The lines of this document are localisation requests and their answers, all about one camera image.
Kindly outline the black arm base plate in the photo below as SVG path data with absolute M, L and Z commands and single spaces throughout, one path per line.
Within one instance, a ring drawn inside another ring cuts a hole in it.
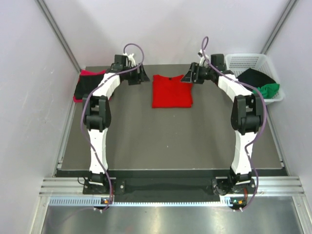
M 256 185 L 252 180 L 247 184 L 240 184 L 231 187 L 228 179 L 199 179 L 199 178 L 134 178 L 134 179 L 117 179 L 112 181 L 112 186 L 108 182 L 104 185 L 92 184 L 85 181 L 84 194 L 108 194 L 115 196 L 126 196 L 137 193 L 141 197 L 173 196 L 174 192 L 181 195 L 186 192 L 200 193 L 204 195 L 227 195 L 230 193 L 242 193 L 246 190 L 248 193 L 255 191 Z

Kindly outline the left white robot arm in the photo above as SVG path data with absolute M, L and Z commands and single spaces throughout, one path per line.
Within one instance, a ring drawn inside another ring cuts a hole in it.
M 112 121 L 109 99 L 124 80 L 129 85 L 149 80 L 143 62 L 136 63 L 134 54 L 115 55 L 114 63 L 104 73 L 99 85 L 83 97 L 80 127 L 83 134 L 87 133 L 85 138 L 91 151 L 91 175 L 85 181 L 85 186 L 94 188 L 100 194 L 113 194 L 106 158 L 106 137 Z

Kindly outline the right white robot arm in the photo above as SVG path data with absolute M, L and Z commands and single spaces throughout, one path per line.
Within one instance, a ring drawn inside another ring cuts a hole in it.
M 210 80 L 232 101 L 231 127 L 235 132 L 234 159 L 226 179 L 213 181 L 214 191 L 219 195 L 239 193 L 252 180 L 253 144 L 259 130 L 265 123 L 265 103 L 258 93 L 251 91 L 250 85 L 242 84 L 235 74 L 227 70 L 223 54 L 213 54 L 210 58 L 203 51 L 198 53 L 200 61 L 193 62 L 182 82 L 203 84 Z

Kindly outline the red t shirt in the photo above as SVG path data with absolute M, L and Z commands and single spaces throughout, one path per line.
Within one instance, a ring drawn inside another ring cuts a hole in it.
M 176 77 L 153 76 L 152 108 L 191 108 L 193 104 L 192 83 L 181 82 Z

